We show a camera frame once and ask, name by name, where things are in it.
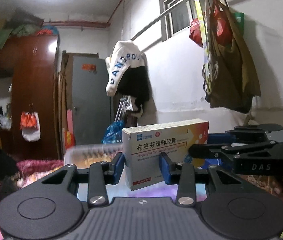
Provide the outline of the white ibuprofen medicine box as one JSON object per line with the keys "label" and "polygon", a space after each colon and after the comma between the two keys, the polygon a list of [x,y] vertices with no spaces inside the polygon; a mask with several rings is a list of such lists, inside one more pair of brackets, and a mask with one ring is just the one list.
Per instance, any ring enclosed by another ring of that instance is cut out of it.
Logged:
{"label": "white ibuprofen medicine box", "polygon": [[188,150],[192,145],[207,144],[208,133],[209,122],[202,119],[122,129],[127,186],[135,191],[163,181],[159,168],[162,152],[174,163],[183,161],[202,166],[204,160],[194,160]]}

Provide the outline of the pink floral bedding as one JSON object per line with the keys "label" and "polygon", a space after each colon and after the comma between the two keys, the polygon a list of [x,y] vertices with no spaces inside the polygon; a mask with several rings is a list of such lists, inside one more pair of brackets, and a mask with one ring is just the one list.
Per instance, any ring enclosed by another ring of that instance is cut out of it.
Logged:
{"label": "pink floral bedding", "polygon": [[64,165],[63,160],[23,160],[16,163],[23,178],[38,172],[48,172]]}

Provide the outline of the olive green hanging bag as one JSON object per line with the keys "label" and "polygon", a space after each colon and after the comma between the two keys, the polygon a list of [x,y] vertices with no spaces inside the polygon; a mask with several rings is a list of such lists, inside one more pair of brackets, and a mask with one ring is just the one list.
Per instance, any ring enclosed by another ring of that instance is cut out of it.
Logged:
{"label": "olive green hanging bag", "polygon": [[[213,13],[213,0],[209,13]],[[252,99],[261,96],[259,78],[248,46],[240,32],[238,22],[226,9],[233,32],[231,44],[222,46],[217,43],[211,27],[208,30],[211,62],[209,63],[206,101],[211,108],[224,107],[247,114],[252,107]]]}

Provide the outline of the blue plastic bag by door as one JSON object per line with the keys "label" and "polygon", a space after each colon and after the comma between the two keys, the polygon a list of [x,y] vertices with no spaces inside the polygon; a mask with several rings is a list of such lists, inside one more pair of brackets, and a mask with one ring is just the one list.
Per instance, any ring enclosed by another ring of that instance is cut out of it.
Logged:
{"label": "blue plastic bag by door", "polygon": [[124,120],[113,122],[105,131],[102,139],[103,144],[114,144],[122,142],[122,129],[125,127]]}

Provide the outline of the dark red wooden wardrobe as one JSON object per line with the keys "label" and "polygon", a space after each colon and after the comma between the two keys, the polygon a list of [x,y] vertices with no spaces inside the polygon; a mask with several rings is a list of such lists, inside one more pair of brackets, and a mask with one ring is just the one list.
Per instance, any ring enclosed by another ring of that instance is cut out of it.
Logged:
{"label": "dark red wooden wardrobe", "polygon": [[[56,69],[59,36],[9,38],[0,50],[0,78],[12,77],[12,155],[25,159],[59,159],[56,115]],[[26,141],[20,130],[23,112],[39,116],[41,138]]]}

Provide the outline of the orange white bag on wardrobe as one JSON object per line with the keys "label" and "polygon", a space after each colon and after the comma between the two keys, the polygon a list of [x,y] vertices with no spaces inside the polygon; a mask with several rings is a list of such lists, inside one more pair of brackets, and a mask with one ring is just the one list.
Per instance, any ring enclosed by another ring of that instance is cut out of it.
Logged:
{"label": "orange white bag on wardrobe", "polygon": [[20,130],[25,141],[35,142],[41,138],[41,127],[37,112],[22,112]]}

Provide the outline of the metal clothes rail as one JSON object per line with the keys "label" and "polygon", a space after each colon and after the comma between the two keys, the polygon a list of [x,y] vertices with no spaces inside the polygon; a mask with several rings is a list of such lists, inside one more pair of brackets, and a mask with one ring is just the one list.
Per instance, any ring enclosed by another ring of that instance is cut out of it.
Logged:
{"label": "metal clothes rail", "polygon": [[158,21],[160,21],[162,18],[167,16],[169,13],[171,13],[174,9],[182,5],[183,3],[188,2],[189,0],[180,0],[177,2],[175,5],[170,7],[169,9],[165,10],[163,13],[161,13],[157,18],[155,18],[152,22],[150,22],[148,25],[146,25],[143,29],[141,29],[137,34],[135,34],[132,38],[131,41],[135,41],[140,35],[142,35],[145,31],[147,31],[150,27],[155,25]]}

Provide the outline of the red plastic hanging bag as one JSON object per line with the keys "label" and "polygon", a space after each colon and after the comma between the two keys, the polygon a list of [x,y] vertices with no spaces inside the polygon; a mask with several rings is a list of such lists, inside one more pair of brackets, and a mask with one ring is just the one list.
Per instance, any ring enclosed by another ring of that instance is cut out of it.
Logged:
{"label": "red plastic hanging bag", "polygon": [[[233,32],[226,14],[226,9],[228,9],[228,7],[225,7],[224,9],[224,4],[219,0],[213,0],[212,5],[213,13],[212,16],[210,16],[210,27],[215,34],[217,43],[222,46],[227,46],[231,44],[233,39]],[[191,22],[189,38],[203,48],[198,18],[195,18]]]}

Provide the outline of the grey metal door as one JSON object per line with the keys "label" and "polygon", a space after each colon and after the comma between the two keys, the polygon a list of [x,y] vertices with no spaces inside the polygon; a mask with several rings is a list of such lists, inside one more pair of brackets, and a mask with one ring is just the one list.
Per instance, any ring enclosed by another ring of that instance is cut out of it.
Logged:
{"label": "grey metal door", "polygon": [[107,83],[105,60],[73,57],[72,113],[77,145],[101,143],[111,123],[111,100],[106,95]]}

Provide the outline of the clear plastic slotted basket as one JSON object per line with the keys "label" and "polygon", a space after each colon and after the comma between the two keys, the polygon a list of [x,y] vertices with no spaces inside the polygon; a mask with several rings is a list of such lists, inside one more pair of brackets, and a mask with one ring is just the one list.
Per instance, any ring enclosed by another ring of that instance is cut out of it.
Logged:
{"label": "clear plastic slotted basket", "polygon": [[66,150],[64,165],[74,164],[77,168],[89,168],[93,163],[111,162],[118,152],[122,152],[122,144],[92,144],[73,146]]}

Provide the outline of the black hanging garment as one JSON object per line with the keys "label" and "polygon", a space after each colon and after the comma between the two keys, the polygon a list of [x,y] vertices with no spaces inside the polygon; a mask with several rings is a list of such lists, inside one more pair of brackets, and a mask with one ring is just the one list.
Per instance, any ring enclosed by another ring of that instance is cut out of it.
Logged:
{"label": "black hanging garment", "polygon": [[150,99],[148,86],[148,73],[145,66],[137,68],[129,67],[123,74],[117,88],[117,92],[135,98],[134,104],[141,111],[145,102]]}

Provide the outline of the window with grey frame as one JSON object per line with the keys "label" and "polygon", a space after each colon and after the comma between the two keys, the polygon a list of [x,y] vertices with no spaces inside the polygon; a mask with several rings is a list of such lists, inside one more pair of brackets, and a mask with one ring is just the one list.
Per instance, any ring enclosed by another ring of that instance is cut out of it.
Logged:
{"label": "window with grey frame", "polygon": [[[170,9],[179,1],[181,0],[159,0],[160,12],[163,13],[164,11]],[[199,1],[201,6],[203,6],[204,0]],[[181,30],[190,27],[191,22],[196,17],[197,13],[195,11],[194,0],[187,0],[176,7],[160,20],[162,40],[166,41]]]}

